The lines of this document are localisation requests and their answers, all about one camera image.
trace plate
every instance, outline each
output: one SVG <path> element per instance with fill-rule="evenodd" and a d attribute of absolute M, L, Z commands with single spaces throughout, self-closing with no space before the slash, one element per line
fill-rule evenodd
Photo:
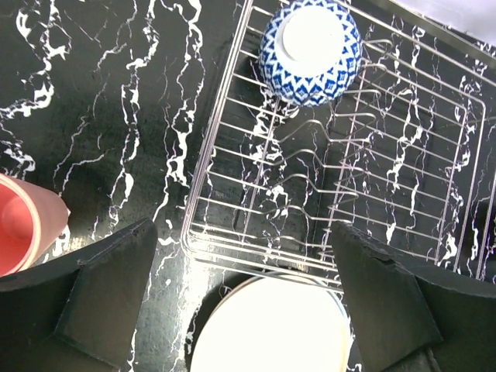
<path fill-rule="evenodd" d="M 205 324 L 191 372 L 346 370 L 350 324 L 332 292 L 272 277 L 248 281 Z"/>

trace countertop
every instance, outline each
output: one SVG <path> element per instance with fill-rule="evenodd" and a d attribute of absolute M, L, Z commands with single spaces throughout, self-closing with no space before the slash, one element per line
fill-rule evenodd
<path fill-rule="evenodd" d="M 71 210 L 68 229 L 40 263 L 142 217 L 157 224 L 157 255 L 126 372 L 187 370 L 208 309 L 243 280 L 192 262 L 179 243 L 192 173 L 242 4 L 0 5 L 0 168 L 55 191 Z M 460 62 L 494 80 L 481 64 Z M 451 78 L 475 89 L 462 75 Z M 478 94 L 490 102 L 496 97 L 486 88 Z M 493 128 L 489 121 L 474 201 L 491 195 Z"/>

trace dish rack frame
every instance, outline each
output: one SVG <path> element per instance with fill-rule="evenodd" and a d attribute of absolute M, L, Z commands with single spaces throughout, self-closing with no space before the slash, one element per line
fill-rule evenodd
<path fill-rule="evenodd" d="M 263 30 L 252 25 L 250 20 L 254 16 L 263 16 L 266 17 L 268 21 L 273 13 L 255 5 L 255 1 L 256 0 L 245 0 L 244 2 L 222 76 L 222 81 L 216 95 L 215 107 L 201 146 L 202 149 L 195 168 L 183 226 L 181 228 L 181 245 L 183 246 L 185 253 L 193 259 L 203 263 L 213 264 L 217 267 L 246 274 L 267 276 L 274 271 L 285 274 L 297 274 L 313 279 L 318 282 L 319 285 L 331 287 L 333 290 L 340 292 L 339 275 L 333 261 L 332 247 L 327 243 L 329 232 L 332 228 L 331 222 L 337 219 L 346 220 L 351 223 L 361 221 L 362 223 L 366 223 L 367 226 L 372 224 L 385 229 L 386 235 L 392 226 L 390 222 L 384 221 L 383 219 L 372 219 L 369 215 L 361 215 L 359 212 L 355 213 L 355 201 L 363 198 L 368 201 L 376 202 L 385 209 L 392 208 L 390 210 L 392 215 L 398 213 L 398 210 L 400 212 L 409 212 L 414 219 L 413 227 L 396 225 L 396 217 L 394 217 L 395 226 L 391 234 L 394 234 L 395 231 L 399 231 L 403 234 L 401 236 L 404 236 L 405 238 L 400 238 L 400 241 L 401 239 L 411 239 L 412 236 L 414 236 L 413 240 L 421 238 L 430 239 L 433 241 L 435 249 L 430 249 L 428 253 L 418 253 L 415 252 L 415 250 L 405 248 L 401 244 L 400 246 L 396 245 L 395 247 L 412 255 L 424 257 L 426 260 L 439 265 L 442 260 L 441 248 L 443 244 L 446 244 L 446 226 L 448 225 L 446 223 L 446 217 L 448 210 L 450 209 L 450 198 L 452 197 L 453 187 L 455 187 L 453 178 L 456 176 L 460 164 L 463 161 L 461 159 L 463 156 L 463 147 L 468 146 L 463 142 L 467 138 L 468 127 L 470 124 L 476 123 L 477 132 L 470 140 L 472 143 L 477 141 L 475 158 L 473 159 L 473 163 L 470 164 L 474 170 L 470 175 L 470 186 L 465 192 L 467 196 L 466 202 L 470 202 L 473 197 L 484 123 L 487 121 L 486 105 L 484 101 L 476 95 L 471 95 L 458 87 L 442 81 L 438 74 L 436 76 L 435 73 L 429 73 L 421 68 L 417 68 L 413 59 L 412 62 L 402 60 L 398 56 L 398 48 L 394 42 L 393 36 L 400 40 L 407 40 L 408 43 L 411 44 L 414 54 L 415 50 L 419 53 L 421 51 L 430 53 L 438 60 L 443 60 L 444 63 L 452 64 L 457 69 L 464 71 L 464 73 L 471 74 L 474 79 L 483 81 L 485 84 L 490 84 L 494 87 L 496 87 L 496 84 L 493 81 L 476 74 L 452 57 L 423 43 L 414 36 L 403 33 L 401 29 L 388 25 L 378 18 L 375 18 L 373 15 L 367 14 L 349 3 L 336 0 L 340 5 L 348 8 L 355 19 L 357 19 L 357 17 L 366 19 L 370 22 L 372 27 L 381 27 L 388 32 L 391 32 L 391 38 L 381 38 L 378 40 L 368 40 L 367 38 L 364 38 L 362 67 L 359 77 L 355 80 L 353 86 L 345 92 L 341 100 L 338 99 L 337 101 L 330 103 L 328 108 L 325 107 L 329 112 L 327 122 L 321 119 L 315 119 L 315 117 L 309 118 L 308 116 L 302 115 L 299 108 L 285 105 L 283 102 L 279 102 L 277 98 L 271 96 L 267 86 L 257 78 L 257 53 L 253 48 L 246 48 L 246 45 L 250 44 L 248 39 L 253 37 L 255 37 L 255 41 L 252 44 L 256 45 L 256 39 L 257 37 L 261 37 Z M 278 1 L 280 4 L 288 3 L 285 0 Z M 245 68 L 245 71 L 240 72 L 240 70 L 243 70 L 239 67 L 240 61 L 247 60 L 250 61 L 249 71 L 246 72 Z M 408 71 L 415 74 L 417 78 L 421 77 L 424 82 L 428 81 L 429 84 L 432 84 L 431 88 L 425 84 L 418 83 L 418 80 L 413 81 L 410 78 L 410 75 L 405 76 L 404 74 L 401 74 L 398 66 L 406 68 Z M 405 98 L 404 89 L 394 91 L 382 86 L 381 82 L 385 78 L 389 78 L 390 83 L 393 81 L 393 85 L 394 80 L 396 80 L 396 86 L 399 86 L 401 83 L 407 87 L 406 90 L 408 90 L 409 87 L 410 90 L 420 91 L 424 95 L 430 95 L 433 98 L 445 102 L 455 112 L 454 117 L 433 112 L 432 107 L 422 106 L 419 103 L 412 105 L 412 102 L 409 102 L 408 99 Z M 231 95 L 233 85 L 236 85 L 234 81 L 236 81 L 236 84 L 255 87 L 255 89 L 258 90 L 255 95 L 258 95 L 260 99 L 263 98 L 263 104 L 255 105 L 247 102 L 245 99 L 239 98 L 237 95 Z M 407 116 L 399 117 L 395 115 L 392 110 L 388 111 L 388 108 L 384 109 L 384 107 L 381 107 L 378 102 L 383 96 L 386 98 L 389 97 L 392 102 L 403 102 L 405 107 L 407 107 Z M 351 110 L 348 108 L 348 110 L 344 110 L 345 112 L 341 112 L 339 108 L 341 105 L 345 105 L 342 103 L 345 99 L 351 100 L 354 104 L 354 108 Z M 239 124 L 237 120 L 235 122 L 227 122 L 225 120 L 226 113 L 232 108 L 235 110 L 242 109 L 248 111 L 252 115 L 253 125 L 250 123 L 246 124 L 246 118 L 239 119 L 239 122 L 243 122 L 242 125 Z M 430 126 L 424 127 L 421 123 L 415 126 L 414 119 L 410 117 L 410 112 L 412 110 L 417 112 L 417 114 L 420 110 L 424 115 L 431 115 L 431 118 L 441 118 L 441 133 L 448 128 L 452 134 L 450 136 L 439 134 L 439 130 L 434 128 L 432 120 L 432 125 Z M 391 135 L 387 130 L 379 130 L 379 122 L 384 120 L 384 118 L 387 120 L 393 119 L 396 122 L 403 122 L 404 135 L 396 136 Z M 332 132 L 337 130 L 335 128 L 337 122 L 344 122 L 345 125 L 347 123 L 349 128 L 344 134 L 341 133 L 341 137 L 332 137 Z M 281 136 L 277 138 L 277 131 L 281 131 L 281 128 L 284 128 L 284 126 L 287 126 L 284 129 L 284 136 L 282 138 Z M 431 141 L 437 141 L 436 146 L 442 144 L 443 146 L 449 147 L 451 157 L 446 156 L 444 153 L 437 153 L 432 149 L 428 150 L 427 144 L 419 146 L 415 144 L 414 139 L 408 140 L 408 137 L 405 135 L 405 131 L 408 129 L 407 127 L 414 129 L 417 134 L 420 131 L 421 136 L 426 135 L 428 138 L 426 141 L 427 143 L 429 142 L 429 138 L 432 138 Z M 302 148 L 296 149 L 296 151 L 290 153 L 287 151 L 286 153 L 283 153 L 284 151 L 280 149 L 280 153 L 283 153 L 281 155 L 281 160 L 276 161 L 267 158 L 270 152 L 269 149 L 273 145 L 282 146 L 282 143 L 294 141 L 295 137 L 303 136 L 305 130 L 308 131 L 309 128 L 314 129 L 314 144 L 317 136 L 320 139 L 325 138 L 324 142 L 326 144 L 326 149 L 324 153 L 322 151 L 320 153 L 318 152 L 318 150 L 322 150 L 322 148 L 317 149 L 317 147 L 315 147 L 312 149 L 303 145 Z M 248 153 L 243 153 L 242 150 L 238 152 L 228 148 L 228 146 L 223 146 L 219 137 L 219 130 L 222 129 L 241 133 L 243 141 L 246 139 L 252 141 L 249 148 L 257 148 L 257 150 L 254 152 L 250 150 Z M 381 139 L 384 139 L 385 137 L 396 142 L 396 158 L 374 149 L 374 142 L 378 137 Z M 342 158 L 339 159 L 337 163 L 334 162 L 334 164 L 331 164 L 328 157 L 329 147 L 334 146 L 343 147 L 344 152 L 342 153 Z M 418 152 L 417 160 L 423 158 L 423 161 L 425 161 L 426 157 L 428 157 L 438 163 L 444 162 L 446 165 L 441 171 L 439 169 L 427 171 L 424 163 L 422 163 L 422 167 L 420 167 L 417 163 L 411 165 L 407 164 L 406 161 L 400 161 L 400 171 L 395 173 L 396 177 L 394 177 L 393 172 L 393 177 L 391 178 L 391 170 L 394 170 L 394 166 L 398 166 L 398 151 L 401 151 L 401 149 L 403 149 L 403 153 L 406 153 L 409 149 L 415 149 L 415 151 Z M 364 159 L 364 154 L 368 156 L 368 164 L 370 164 L 370 159 L 375 159 L 377 157 L 385 159 L 385 161 L 393 164 L 391 169 L 387 171 L 386 177 L 380 171 L 374 173 L 368 169 L 368 167 L 357 165 L 357 163 Z M 267 180 L 264 178 L 265 170 L 280 167 L 282 164 L 283 167 L 285 167 L 289 160 L 299 159 L 298 157 L 300 156 L 310 156 L 309 158 L 307 157 L 306 162 L 310 161 L 308 159 L 312 159 L 312 164 L 314 166 L 316 165 L 315 169 L 318 168 L 322 172 L 337 172 L 339 176 L 330 183 L 332 186 L 330 187 L 330 184 L 327 184 L 323 187 L 322 182 L 319 185 L 318 181 L 321 180 L 317 177 L 314 177 L 312 180 L 309 173 L 310 170 L 307 174 L 295 173 L 286 177 L 282 177 L 281 173 L 277 180 Z M 250 177 L 233 177 L 229 174 L 230 169 L 228 169 L 229 167 L 226 165 L 221 166 L 218 170 L 213 170 L 212 167 L 214 167 L 216 161 L 220 157 L 226 157 L 229 161 L 237 159 L 239 162 L 243 163 L 243 169 L 246 164 L 255 165 L 255 171 L 247 172 L 251 174 Z M 415 175 L 416 185 L 408 185 L 408 182 L 405 182 L 404 178 L 401 178 L 401 175 L 399 174 L 401 169 L 410 170 L 412 174 Z M 443 186 L 443 195 L 433 195 L 423 191 L 419 186 L 421 184 L 419 177 L 428 178 L 427 181 L 430 182 L 431 185 L 433 182 L 438 182 L 439 185 Z M 214 186 L 215 182 L 212 180 L 213 178 L 222 181 L 221 186 L 219 187 L 224 187 L 224 191 L 216 189 L 217 186 Z M 358 191 L 357 180 L 364 178 L 366 178 L 369 183 L 371 179 L 375 180 L 377 184 L 378 182 L 384 183 L 383 186 L 388 189 L 386 194 L 392 195 L 391 198 L 389 200 L 385 198 L 381 201 L 381 198 L 374 196 L 373 193 L 367 193 L 367 191 L 364 190 Z M 263 205 L 263 201 L 261 203 L 259 202 L 258 199 L 263 199 L 264 193 L 267 196 L 266 198 L 271 198 L 274 196 L 274 190 L 276 188 L 284 189 L 286 183 L 296 179 L 302 179 L 306 183 L 306 194 L 311 193 L 319 195 L 319 200 L 323 200 L 323 197 L 326 197 L 326 200 L 330 200 L 329 197 L 332 199 L 332 202 L 327 205 L 329 210 L 328 215 L 322 215 L 320 201 L 318 205 L 319 210 L 317 214 L 314 213 L 313 215 L 305 210 L 304 202 L 299 205 L 293 205 L 291 199 L 289 201 L 286 199 L 285 204 L 276 205 L 269 209 Z M 493 204 L 495 186 L 496 182 L 493 182 L 491 206 Z M 225 202 L 221 200 L 222 198 L 216 197 L 216 195 L 228 194 L 231 188 L 236 187 L 241 187 L 243 189 L 243 195 L 238 205 L 233 202 Z M 395 201 L 394 193 L 397 192 L 397 190 L 406 190 L 406 192 L 409 192 L 412 198 L 412 205 L 406 205 L 406 202 Z M 420 197 L 426 198 L 428 203 L 442 203 L 443 207 L 440 209 L 440 213 L 437 215 L 423 212 L 420 208 L 413 205 L 414 199 L 419 195 Z M 346 204 L 353 205 L 352 211 L 343 209 L 343 206 Z M 232 222 L 232 224 L 210 223 L 208 221 L 208 208 L 213 205 L 216 208 L 220 208 L 219 210 L 223 210 L 225 213 L 232 215 L 233 221 L 239 221 L 241 215 L 241 219 L 243 220 L 243 224 L 241 224 L 242 228 L 241 226 L 239 228 L 234 227 L 236 222 Z M 260 235 L 249 233 L 249 230 L 252 229 L 250 223 L 254 224 L 255 222 L 253 222 L 253 219 L 255 218 L 271 221 L 278 217 L 280 218 L 282 215 L 287 216 L 292 212 L 298 213 L 302 216 L 303 221 L 306 221 L 307 223 L 320 224 L 318 230 L 323 235 L 320 236 L 319 239 L 316 239 L 315 233 L 312 236 L 309 236 L 311 234 L 307 234 L 305 239 L 301 239 L 301 236 L 296 236 L 297 234 L 292 236 L 291 229 L 290 232 L 282 232 L 279 236 L 277 236 L 277 234 L 263 236 L 263 232 L 260 232 Z M 460 225 L 463 227 L 458 239 L 459 244 L 461 244 L 463 240 L 465 233 L 464 226 L 467 224 L 469 218 L 468 214 L 469 211 L 467 209 L 465 213 L 461 215 L 462 222 Z M 490 214 L 491 213 L 488 213 L 487 216 L 483 242 L 486 242 L 487 236 L 490 233 L 488 231 Z M 436 233 L 433 233 L 434 236 L 416 229 L 416 226 L 419 223 L 417 218 L 425 220 L 431 219 L 436 223 Z M 390 243 L 390 236 L 387 236 L 387 240 L 389 240 L 388 243 Z M 285 247 L 288 245 L 291 245 L 292 248 L 286 249 Z M 456 255 L 456 263 L 459 258 L 460 250 L 458 250 Z M 477 268 L 477 277 L 481 275 L 481 262 L 482 258 L 480 259 Z"/>

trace wire dish rack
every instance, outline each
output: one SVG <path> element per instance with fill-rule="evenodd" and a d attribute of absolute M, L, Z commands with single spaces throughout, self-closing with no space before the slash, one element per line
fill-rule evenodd
<path fill-rule="evenodd" d="M 460 76 L 496 85 L 423 29 L 338 1 L 364 39 L 360 75 L 328 106 L 291 107 L 257 70 L 261 35 L 281 3 L 244 3 L 188 196 L 185 252 L 250 274 L 297 272 L 339 291 L 328 237 L 344 220 L 456 270 L 487 119 Z"/>

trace bowl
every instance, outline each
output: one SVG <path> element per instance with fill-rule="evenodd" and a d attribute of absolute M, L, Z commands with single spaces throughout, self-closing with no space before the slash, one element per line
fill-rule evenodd
<path fill-rule="evenodd" d="M 295 0 L 262 36 L 263 82 L 281 100 L 319 106 L 338 98 L 360 69 L 362 38 L 348 10 L 331 0 Z"/>

